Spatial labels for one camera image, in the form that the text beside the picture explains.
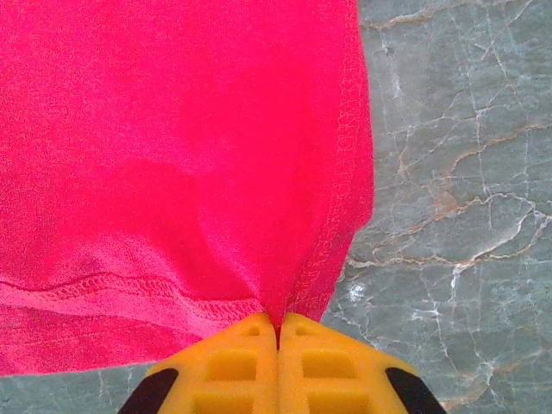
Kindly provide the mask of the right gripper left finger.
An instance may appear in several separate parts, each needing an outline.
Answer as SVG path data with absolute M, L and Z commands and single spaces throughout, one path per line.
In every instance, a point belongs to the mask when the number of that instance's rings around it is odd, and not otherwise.
M 264 313 L 149 368 L 121 413 L 274 413 L 277 343 Z

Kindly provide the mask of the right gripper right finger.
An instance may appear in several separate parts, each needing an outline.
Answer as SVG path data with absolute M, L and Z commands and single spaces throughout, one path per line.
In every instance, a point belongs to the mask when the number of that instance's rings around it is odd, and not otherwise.
M 410 364 L 296 313 L 279 337 L 281 413 L 444 413 Z

